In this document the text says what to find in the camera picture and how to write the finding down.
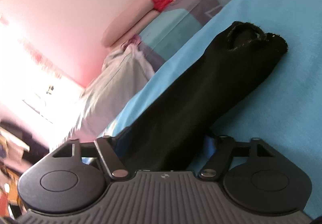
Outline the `black pants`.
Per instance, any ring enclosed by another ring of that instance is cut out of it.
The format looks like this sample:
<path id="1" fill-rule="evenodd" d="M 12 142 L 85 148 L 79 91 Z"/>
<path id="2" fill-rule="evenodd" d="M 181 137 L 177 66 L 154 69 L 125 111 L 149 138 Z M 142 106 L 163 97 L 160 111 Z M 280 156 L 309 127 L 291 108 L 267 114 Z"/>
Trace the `black pants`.
<path id="1" fill-rule="evenodd" d="M 281 36 L 233 22 L 130 125 L 131 143 L 120 159 L 126 169 L 187 169 L 211 124 L 255 90 L 287 50 Z"/>

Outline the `grey pillow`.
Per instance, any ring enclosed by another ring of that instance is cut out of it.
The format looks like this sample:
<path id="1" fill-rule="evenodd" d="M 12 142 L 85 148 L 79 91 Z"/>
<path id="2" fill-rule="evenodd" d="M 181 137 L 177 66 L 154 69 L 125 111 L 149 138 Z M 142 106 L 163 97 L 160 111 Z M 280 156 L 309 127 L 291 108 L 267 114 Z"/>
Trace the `grey pillow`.
<path id="1" fill-rule="evenodd" d="M 77 120 L 64 141 L 91 142 L 99 137 L 153 75 L 153 67 L 138 45 L 127 44 L 111 52 L 100 75 L 81 95 Z"/>

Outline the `blue floral bedsheet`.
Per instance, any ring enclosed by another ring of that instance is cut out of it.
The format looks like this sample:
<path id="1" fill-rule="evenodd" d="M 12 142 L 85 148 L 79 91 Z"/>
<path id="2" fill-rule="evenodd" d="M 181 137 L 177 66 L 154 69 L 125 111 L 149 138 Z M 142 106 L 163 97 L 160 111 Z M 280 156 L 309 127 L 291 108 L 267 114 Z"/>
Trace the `blue floral bedsheet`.
<path id="1" fill-rule="evenodd" d="M 230 1 L 103 132 L 114 136 L 133 122 L 233 21 L 279 34 L 289 49 L 261 86 L 213 124 L 213 132 L 238 141 L 259 137 L 304 170 L 313 184 L 305 212 L 316 218 L 321 215 L 321 0 Z"/>

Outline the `teal grey patterned blanket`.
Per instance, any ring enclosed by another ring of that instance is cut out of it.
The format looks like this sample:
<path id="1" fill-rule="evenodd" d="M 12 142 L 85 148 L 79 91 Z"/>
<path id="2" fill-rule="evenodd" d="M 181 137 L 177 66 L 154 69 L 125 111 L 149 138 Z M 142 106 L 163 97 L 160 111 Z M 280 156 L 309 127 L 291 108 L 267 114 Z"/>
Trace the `teal grey patterned blanket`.
<path id="1" fill-rule="evenodd" d="M 141 33 L 139 50 L 157 71 L 231 0 L 174 0 Z"/>

